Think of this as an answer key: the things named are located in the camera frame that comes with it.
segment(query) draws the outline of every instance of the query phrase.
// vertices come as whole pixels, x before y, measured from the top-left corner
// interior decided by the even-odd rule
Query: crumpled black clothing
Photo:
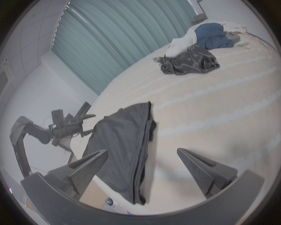
[[[140,194],[144,178],[148,142],[153,140],[156,122],[151,103],[119,109],[99,121],[88,141],[83,157],[107,149],[108,159],[97,176],[132,204],[144,205]]]
[[[160,63],[161,71],[165,74],[184,75],[187,73],[207,73],[219,68],[217,59],[205,48],[194,44],[190,51],[176,58],[158,57],[153,59]]]

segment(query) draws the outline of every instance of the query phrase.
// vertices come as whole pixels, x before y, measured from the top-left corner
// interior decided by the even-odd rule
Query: blue garment
[[[233,42],[227,39],[223,26],[218,23],[202,24],[196,28],[195,33],[197,44],[206,49],[233,47]]]

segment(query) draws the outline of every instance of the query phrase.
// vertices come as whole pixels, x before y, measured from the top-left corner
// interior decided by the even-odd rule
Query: curtain
[[[185,35],[188,0],[71,0],[52,51],[96,94],[128,67]]]

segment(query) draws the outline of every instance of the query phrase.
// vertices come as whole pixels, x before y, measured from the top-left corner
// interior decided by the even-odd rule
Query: bed sheet
[[[84,130],[119,108],[152,103],[157,128],[141,186],[146,204],[130,204],[94,177],[123,208],[133,214],[159,214],[205,200],[176,153],[179,147],[234,167],[238,175],[249,168],[265,177],[251,210],[265,196],[281,162],[281,60],[269,45],[247,34],[243,37],[251,49],[210,50],[221,67],[207,74],[163,74],[153,58],[165,54],[169,45],[164,46],[116,77],[90,108],[88,113],[96,117],[84,121]],[[89,137],[72,139],[78,159]]]

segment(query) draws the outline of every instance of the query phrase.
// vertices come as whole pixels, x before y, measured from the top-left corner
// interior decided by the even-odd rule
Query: teal curtain
[[[128,67],[184,36],[195,15],[188,0],[71,0],[52,51],[99,95]]]

